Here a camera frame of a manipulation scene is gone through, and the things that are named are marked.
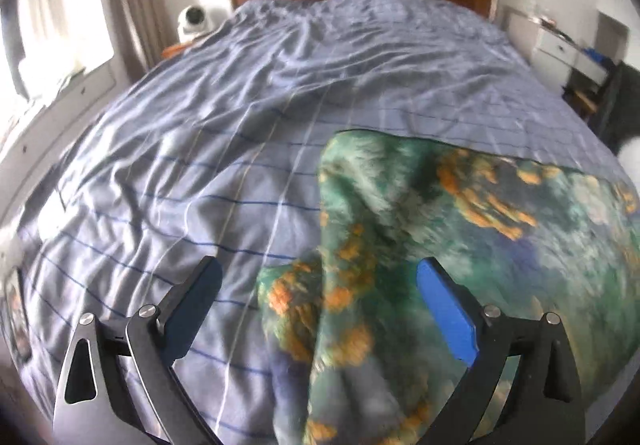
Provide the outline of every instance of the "blue item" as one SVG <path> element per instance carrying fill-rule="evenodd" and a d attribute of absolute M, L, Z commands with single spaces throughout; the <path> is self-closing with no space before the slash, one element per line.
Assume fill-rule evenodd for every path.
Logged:
<path fill-rule="evenodd" d="M 606 57 L 602 53 L 598 53 L 593 48 L 585 48 L 584 53 L 585 55 L 589 56 L 591 60 L 597 62 L 598 64 L 602 64 L 604 62 L 604 59 L 606 59 Z"/>
<path fill-rule="evenodd" d="M 453 356 L 471 367 L 478 356 L 476 326 L 458 299 L 431 263 L 418 263 L 416 281 L 422 300 L 427 304 Z"/>

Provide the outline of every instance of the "desk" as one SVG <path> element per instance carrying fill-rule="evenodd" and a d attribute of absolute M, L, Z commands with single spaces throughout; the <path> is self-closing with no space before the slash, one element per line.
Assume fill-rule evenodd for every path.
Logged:
<path fill-rule="evenodd" d="M 574 70 L 598 86 L 607 78 L 607 70 L 586 56 L 575 44 L 529 18 L 511 14 L 507 34 L 516 50 L 531 64 L 540 82 L 559 96 Z"/>

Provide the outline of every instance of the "floral blanket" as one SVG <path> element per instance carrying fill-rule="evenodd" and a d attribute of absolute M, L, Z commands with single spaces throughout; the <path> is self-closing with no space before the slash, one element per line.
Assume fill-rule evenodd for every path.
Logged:
<path fill-rule="evenodd" d="M 640 337 L 635 192 L 578 171 L 370 131 L 321 158 L 320 246 L 258 278 L 281 444 L 413 444 L 465 366 L 418 294 L 429 255 L 482 303 L 562 317 L 585 404 Z M 499 415 L 510 359 L 478 433 Z"/>

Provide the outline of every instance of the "white camera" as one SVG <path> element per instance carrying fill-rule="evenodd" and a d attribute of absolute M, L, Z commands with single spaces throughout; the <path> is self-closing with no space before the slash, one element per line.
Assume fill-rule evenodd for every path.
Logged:
<path fill-rule="evenodd" d="M 178 39 L 189 42 L 212 30 L 211 19 L 207 11 L 199 5 L 187 6 L 178 16 Z"/>

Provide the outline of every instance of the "bed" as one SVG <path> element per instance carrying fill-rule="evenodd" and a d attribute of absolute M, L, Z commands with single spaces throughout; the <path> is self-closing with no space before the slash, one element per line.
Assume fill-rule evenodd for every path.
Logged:
<path fill-rule="evenodd" d="M 97 118 L 25 205 L 33 357 L 18 368 L 48 417 L 82 313 L 127 316 L 215 255 L 222 290 L 175 371 L 225 444 L 276 441 L 255 280 L 318 244 L 316 170 L 340 130 L 431 138 L 628 183 L 487 21 L 497 0 L 232 2 L 215 34 Z M 146 428 L 162 436 L 122 366 Z M 609 398 L 590 413 L 590 435 Z"/>

